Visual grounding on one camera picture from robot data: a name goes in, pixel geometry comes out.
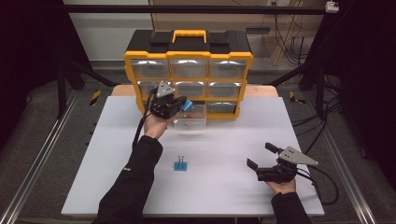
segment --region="white table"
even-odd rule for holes
[[[131,154],[141,118],[134,96],[110,96],[72,188],[63,215],[95,217]],[[277,155],[264,148],[300,150],[282,98],[245,97],[236,120],[208,120],[204,134],[180,135],[170,125],[161,137],[163,155],[146,203],[146,217],[262,217],[273,214],[273,192],[247,167],[247,158],[272,167]],[[173,164],[183,155],[187,172]],[[297,178],[297,192],[309,216],[324,215],[308,180]]]

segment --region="human hand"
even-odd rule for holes
[[[293,178],[290,182],[284,182],[277,184],[276,182],[267,182],[265,183],[272,189],[274,194],[282,193],[292,193],[296,191],[296,179]]]
[[[153,114],[148,114],[144,125],[145,135],[151,138],[159,139],[167,129],[167,126],[172,121],[172,119],[173,118],[161,119]]]

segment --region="black sleeve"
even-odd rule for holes
[[[297,193],[278,193],[271,201],[277,224],[311,224]]]
[[[143,135],[113,187],[99,203],[93,224],[142,223],[143,208],[154,182],[154,168],[163,153],[157,139]]]

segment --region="person's arm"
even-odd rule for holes
[[[143,208],[154,182],[154,168],[163,153],[157,140],[170,120],[154,115],[145,121],[145,135],[133,149],[130,159],[114,185],[99,203],[98,216],[93,224],[142,223]]]
[[[277,224],[311,224],[300,198],[296,193],[296,181],[292,179],[288,183],[277,184],[266,182],[273,190],[274,198],[271,204],[274,208]]]

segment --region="blue object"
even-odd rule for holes
[[[187,101],[186,101],[186,104],[184,104],[184,105],[181,107],[181,110],[187,111],[188,109],[190,109],[191,106],[192,106],[192,101],[187,100]]]
[[[187,163],[185,161],[175,161],[175,171],[187,171]]]

